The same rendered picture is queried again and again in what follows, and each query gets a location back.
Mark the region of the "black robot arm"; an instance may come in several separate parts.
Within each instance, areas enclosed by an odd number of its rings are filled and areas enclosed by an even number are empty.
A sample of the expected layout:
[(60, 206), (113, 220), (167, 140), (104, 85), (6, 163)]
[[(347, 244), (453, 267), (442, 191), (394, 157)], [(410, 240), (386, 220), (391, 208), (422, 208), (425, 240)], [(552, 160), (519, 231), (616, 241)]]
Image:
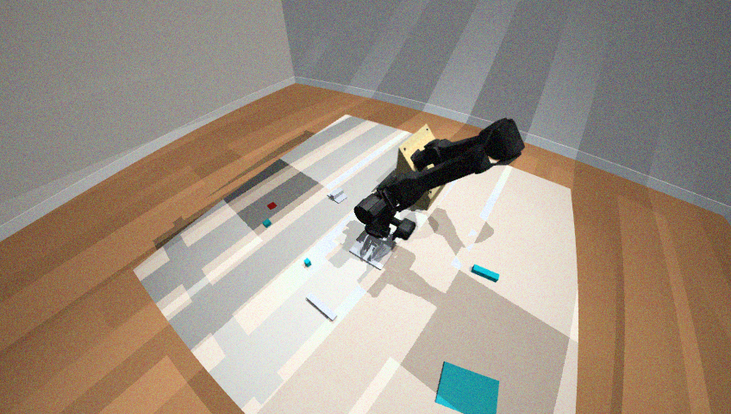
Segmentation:
[[(493, 166), (507, 166), (522, 155), (525, 145), (515, 121), (505, 117), (472, 138), (454, 142), (434, 139), (423, 148), (410, 156), (418, 172), (391, 176), (354, 207), (354, 214), (365, 224), (368, 235), (377, 239), (389, 236), (390, 216), (381, 215), (385, 210), (391, 214), (401, 212), (415, 204), (425, 191), (466, 175), (489, 171)], [(488, 156), (499, 161), (490, 163)], [(422, 172), (431, 164), (434, 166)]]

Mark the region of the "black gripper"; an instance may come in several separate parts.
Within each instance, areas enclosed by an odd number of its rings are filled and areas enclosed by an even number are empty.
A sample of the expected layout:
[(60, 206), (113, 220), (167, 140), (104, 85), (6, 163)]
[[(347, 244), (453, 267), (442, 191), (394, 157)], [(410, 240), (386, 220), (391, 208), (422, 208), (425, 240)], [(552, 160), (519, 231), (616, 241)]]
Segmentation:
[(389, 210), (385, 210), (381, 215), (384, 214), (390, 216), (390, 224), (397, 227), (396, 231), (393, 233), (392, 240), (395, 241), (396, 238), (399, 238), (407, 241), (415, 229), (415, 223), (407, 218), (399, 220), (395, 218), (396, 213), (391, 214)]

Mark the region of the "white flat bar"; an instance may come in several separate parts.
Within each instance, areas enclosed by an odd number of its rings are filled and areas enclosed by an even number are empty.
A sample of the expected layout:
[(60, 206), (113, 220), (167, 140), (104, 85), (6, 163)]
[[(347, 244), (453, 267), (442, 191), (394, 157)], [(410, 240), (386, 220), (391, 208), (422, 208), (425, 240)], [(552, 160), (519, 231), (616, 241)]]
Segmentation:
[(337, 315), (325, 304), (323, 304), (317, 297), (315, 297), (311, 292), (309, 292), (309, 295), (306, 298), (310, 300), (318, 308), (318, 310), (322, 311), (329, 319), (334, 321), (337, 318)]

